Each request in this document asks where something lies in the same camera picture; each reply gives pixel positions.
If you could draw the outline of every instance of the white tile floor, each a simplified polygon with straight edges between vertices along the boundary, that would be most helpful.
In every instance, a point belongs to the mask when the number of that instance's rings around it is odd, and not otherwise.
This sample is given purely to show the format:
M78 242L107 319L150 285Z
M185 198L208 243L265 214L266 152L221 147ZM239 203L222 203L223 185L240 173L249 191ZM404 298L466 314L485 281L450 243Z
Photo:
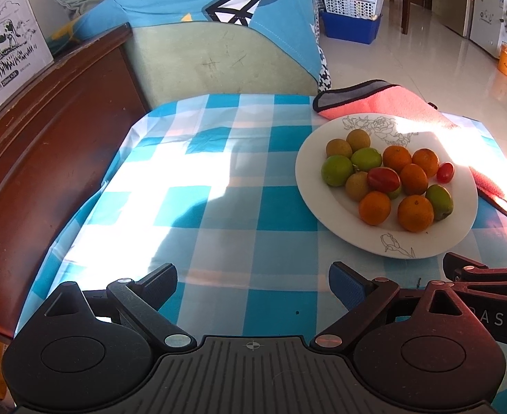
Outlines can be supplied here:
M400 84L443 112L482 121L507 157L507 77L497 60L413 5L409 34L400 32L401 0L384 7L371 45L321 36L335 89L369 79Z

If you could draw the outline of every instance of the white plate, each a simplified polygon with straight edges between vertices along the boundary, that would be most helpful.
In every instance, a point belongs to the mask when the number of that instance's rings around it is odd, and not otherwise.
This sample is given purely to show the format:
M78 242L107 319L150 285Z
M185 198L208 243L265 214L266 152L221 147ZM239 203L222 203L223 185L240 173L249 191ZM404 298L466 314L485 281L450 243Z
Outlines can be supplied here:
M405 146L410 153L429 148L440 162L454 163L454 178L444 185L453 197L453 213L424 232L407 232L397 222L397 206L402 195L392 201L390 216L379 226L361 221L358 204L347 197L343 187L326 185L320 174L326 160L326 144L333 138L346 138L349 131L357 128L370 134L371 147L380 153L389 145ZM301 145L296 159L298 189L315 217L348 243L385 257L433 257L448 251L467 235L478 211L478 192L469 168L451 160L443 146L443 143L452 145L454 142L458 139L447 141L444 135L431 132L420 123L390 115L359 114L337 118L319 127ZM435 183L435 178L429 180L429 185Z

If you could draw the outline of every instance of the plate floral design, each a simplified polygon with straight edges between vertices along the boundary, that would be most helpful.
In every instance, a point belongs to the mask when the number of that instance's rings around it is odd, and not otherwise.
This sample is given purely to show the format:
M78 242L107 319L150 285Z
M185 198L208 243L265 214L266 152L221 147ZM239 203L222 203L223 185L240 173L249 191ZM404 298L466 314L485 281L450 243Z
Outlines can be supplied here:
M411 141L411 137L418 135L418 132L400 134L395 127L395 121L383 116L372 120L368 116L346 116L342 119L342 122L344 123L344 129L347 131L363 129L371 135L376 135L388 145L407 146Z
M382 244L384 244L384 252L394 250L395 252L399 252L405 257L416 258L415 251L412 249L412 247L410 253L407 252L401 246L399 246L399 242L393 237L391 233L384 233L384 235L380 237L380 240L382 241Z

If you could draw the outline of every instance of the crosshair marking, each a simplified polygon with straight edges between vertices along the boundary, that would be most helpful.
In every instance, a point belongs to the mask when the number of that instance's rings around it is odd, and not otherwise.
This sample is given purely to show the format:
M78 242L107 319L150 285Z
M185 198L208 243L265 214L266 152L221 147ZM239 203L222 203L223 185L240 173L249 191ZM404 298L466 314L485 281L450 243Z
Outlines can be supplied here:
M259 342L250 341L247 344L244 344L244 347L247 347L250 350L257 350L258 348L263 347L263 345L260 344Z

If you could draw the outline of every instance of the orange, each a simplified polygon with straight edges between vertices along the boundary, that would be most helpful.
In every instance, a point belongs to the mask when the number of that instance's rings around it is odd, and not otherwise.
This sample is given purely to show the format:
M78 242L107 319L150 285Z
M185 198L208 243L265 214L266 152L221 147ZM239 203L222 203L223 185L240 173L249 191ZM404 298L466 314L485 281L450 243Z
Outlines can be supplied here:
M409 232L422 232L434 222L434 208L424 196L407 196L397 207L397 220Z
M414 163L405 166L399 173L403 191L409 195L424 194L428 189L428 177L422 168Z
M388 146L382 154L382 160L385 167L398 174L406 165L412 163L411 153L403 146Z
M379 191L371 191L359 203L359 216L370 226L383 223L391 213L390 198Z
M412 155L412 162L424 170L428 178L434 177L439 168L439 159L431 149L419 149Z

